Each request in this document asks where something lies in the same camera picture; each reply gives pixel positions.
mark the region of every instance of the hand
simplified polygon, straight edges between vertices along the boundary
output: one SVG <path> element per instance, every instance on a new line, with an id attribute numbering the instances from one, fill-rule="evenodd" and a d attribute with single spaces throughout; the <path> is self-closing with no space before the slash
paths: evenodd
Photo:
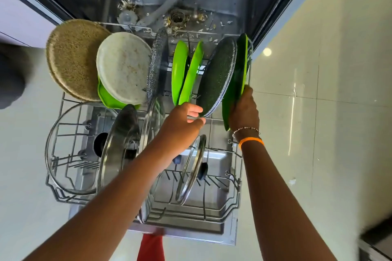
<path id="1" fill-rule="evenodd" d="M 237 104 L 232 108 L 228 117 L 231 130 L 235 131 L 242 127 L 253 127 L 259 129 L 259 112 L 253 100 L 253 89 L 245 85 L 244 91 Z M 242 129 L 236 134 L 236 140 L 240 141 L 246 137 L 258 137 L 256 130 Z"/>
<path id="2" fill-rule="evenodd" d="M 176 106 L 165 119 L 150 144 L 164 149 L 167 165 L 198 137 L 200 129 L 205 124 L 205 118 L 188 119 L 188 116 L 197 118 L 202 111 L 203 108 L 200 106 L 185 102 Z"/>

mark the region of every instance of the forearm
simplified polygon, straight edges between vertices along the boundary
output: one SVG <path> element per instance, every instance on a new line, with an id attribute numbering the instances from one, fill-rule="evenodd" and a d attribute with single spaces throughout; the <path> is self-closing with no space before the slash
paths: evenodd
<path id="1" fill-rule="evenodd" d="M 151 144 L 26 260 L 109 260 L 165 159 Z"/>
<path id="2" fill-rule="evenodd" d="M 257 238 L 265 261 L 336 260 L 277 171 L 264 146 L 242 145 Z"/>

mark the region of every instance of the silver bracelet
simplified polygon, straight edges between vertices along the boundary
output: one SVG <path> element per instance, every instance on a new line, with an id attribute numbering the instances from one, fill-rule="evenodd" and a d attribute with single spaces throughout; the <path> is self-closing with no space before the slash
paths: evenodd
<path id="1" fill-rule="evenodd" d="M 252 130 L 256 130 L 257 133 L 258 133 L 259 136 L 260 136 L 260 131 L 259 131 L 257 128 L 254 128 L 254 127 L 241 127 L 241 128 L 238 128 L 237 130 L 235 130 L 235 131 L 233 132 L 233 138 L 234 138 L 234 134 L 236 134 L 238 131 L 240 131 L 240 130 L 242 130 L 242 129 L 252 129 Z"/>

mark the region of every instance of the orange wristband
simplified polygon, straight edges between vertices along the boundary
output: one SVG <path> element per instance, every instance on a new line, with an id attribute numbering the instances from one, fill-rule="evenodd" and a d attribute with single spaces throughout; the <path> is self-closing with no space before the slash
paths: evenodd
<path id="1" fill-rule="evenodd" d="M 239 142 L 239 144 L 238 144 L 239 148 L 242 150 L 242 148 L 241 148 L 242 144 L 243 144 L 244 142 L 249 141 L 249 140 L 256 140 L 257 142 L 259 142 L 259 143 L 261 143 L 262 145 L 264 145 L 264 142 L 262 141 L 261 138 L 257 138 L 257 137 L 246 137 L 246 138 L 242 139 L 242 140 Z"/>

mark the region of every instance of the bracelet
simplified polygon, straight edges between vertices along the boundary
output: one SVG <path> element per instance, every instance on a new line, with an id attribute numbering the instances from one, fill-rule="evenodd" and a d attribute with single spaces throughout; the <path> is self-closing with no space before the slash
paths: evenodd
<path id="1" fill-rule="evenodd" d="M 239 148 L 242 150 L 242 144 L 243 144 L 244 142 L 248 142 L 249 140 L 255 140 L 255 141 L 261 143 L 262 145 L 264 145 L 264 142 L 262 141 L 261 138 L 257 138 L 257 137 L 246 137 L 246 138 L 242 139 L 242 140 L 239 142 L 239 144 L 238 144 Z"/>
<path id="2" fill-rule="evenodd" d="M 259 136 L 260 136 L 260 131 L 259 131 L 257 128 L 254 128 L 254 127 L 241 127 L 241 128 L 238 128 L 237 130 L 235 130 L 235 131 L 233 132 L 233 138 L 234 138 L 234 134 L 236 134 L 238 131 L 240 131 L 240 130 L 242 130 L 242 129 L 252 129 L 252 130 L 256 130 L 257 133 L 258 133 Z"/>

